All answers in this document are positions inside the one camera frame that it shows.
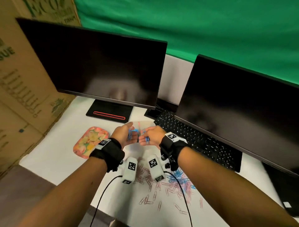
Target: black wrist strap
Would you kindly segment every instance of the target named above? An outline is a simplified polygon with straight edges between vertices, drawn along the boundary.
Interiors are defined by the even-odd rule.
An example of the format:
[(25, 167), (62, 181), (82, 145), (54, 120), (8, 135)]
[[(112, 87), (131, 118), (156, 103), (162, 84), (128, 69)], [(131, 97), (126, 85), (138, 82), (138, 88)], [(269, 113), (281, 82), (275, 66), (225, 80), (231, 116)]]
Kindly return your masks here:
[(173, 134), (166, 133), (160, 143), (161, 155), (164, 159), (169, 159), (170, 170), (175, 171), (178, 169), (178, 156), (184, 147), (190, 147), (184, 139)]
[(125, 157), (125, 152), (121, 150), (121, 144), (116, 139), (109, 138), (102, 140), (89, 156), (105, 160), (107, 172), (114, 172)]

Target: desk surface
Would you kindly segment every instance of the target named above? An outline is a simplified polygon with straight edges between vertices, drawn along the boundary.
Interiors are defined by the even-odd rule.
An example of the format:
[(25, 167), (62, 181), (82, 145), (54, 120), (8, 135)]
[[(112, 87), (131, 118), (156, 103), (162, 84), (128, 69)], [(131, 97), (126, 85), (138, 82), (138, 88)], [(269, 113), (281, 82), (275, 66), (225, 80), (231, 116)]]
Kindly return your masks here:
[[(85, 114), (93, 101), (94, 99), (76, 97), (47, 136), (20, 161), (20, 165), (55, 185), (61, 183), (82, 165), (85, 159), (73, 153), (73, 146), (86, 130), (92, 126), (98, 126), (107, 130), (111, 135), (117, 126), (122, 125), (117, 122), (87, 117)], [(130, 121), (153, 121), (144, 116), (145, 111), (144, 108), (134, 107)], [(134, 144), (127, 146), (125, 153), (126, 157), (146, 158), (150, 154), (158, 155), (159, 150), (155, 146), (144, 148)], [(106, 185), (113, 177), (120, 174), (121, 172), (118, 171), (105, 175), (92, 200), (92, 206), (97, 206)], [(282, 205), (260, 161), (243, 154), (239, 174), (256, 185), (279, 205)], [(119, 179), (115, 180), (105, 192), (99, 210), (131, 227), (189, 226), (188, 215), (180, 213), (174, 205), (176, 204), (182, 211), (187, 211), (182, 198), (178, 194), (172, 194), (172, 190), (169, 191), (171, 193), (168, 193), (167, 187), (164, 185), (153, 185), (153, 187), (155, 188), (149, 190), (149, 185), (146, 183), (136, 183), (128, 187), (120, 183)], [(228, 226), (196, 189), (191, 189), (189, 192), (189, 209), (194, 226)], [(147, 195), (153, 204), (139, 205), (141, 199)]]

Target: forearm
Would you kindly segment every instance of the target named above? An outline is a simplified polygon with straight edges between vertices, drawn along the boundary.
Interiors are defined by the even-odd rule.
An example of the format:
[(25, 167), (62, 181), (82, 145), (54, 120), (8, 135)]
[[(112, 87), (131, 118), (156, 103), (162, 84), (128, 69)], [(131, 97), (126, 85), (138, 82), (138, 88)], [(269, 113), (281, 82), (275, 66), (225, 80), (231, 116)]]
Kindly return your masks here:
[(240, 175), (185, 147), (178, 164), (230, 226), (299, 226), (286, 211)]
[(44, 197), (18, 227), (78, 226), (106, 171), (104, 160), (90, 157)]

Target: keyboard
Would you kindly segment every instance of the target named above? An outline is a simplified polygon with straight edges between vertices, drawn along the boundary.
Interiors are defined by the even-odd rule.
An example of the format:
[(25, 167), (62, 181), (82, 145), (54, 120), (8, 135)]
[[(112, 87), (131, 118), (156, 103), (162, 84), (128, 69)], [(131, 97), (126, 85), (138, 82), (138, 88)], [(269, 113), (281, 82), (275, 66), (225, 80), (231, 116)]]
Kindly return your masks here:
[(224, 167), (240, 172), (242, 152), (210, 137), (176, 119), (174, 113), (163, 110), (154, 121), (166, 132), (173, 132), (187, 140), (193, 150)]

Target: computer monitor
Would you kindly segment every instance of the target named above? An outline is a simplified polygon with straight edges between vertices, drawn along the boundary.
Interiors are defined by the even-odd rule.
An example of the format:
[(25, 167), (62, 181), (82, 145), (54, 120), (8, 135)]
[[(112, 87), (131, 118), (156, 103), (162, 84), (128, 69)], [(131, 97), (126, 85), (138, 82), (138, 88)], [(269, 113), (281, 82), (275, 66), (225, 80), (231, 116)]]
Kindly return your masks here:
[(299, 88), (198, 55), (175, 118), (299, 175)]
[(155, 109), (167, 42), (17, 21), (59, 92)]

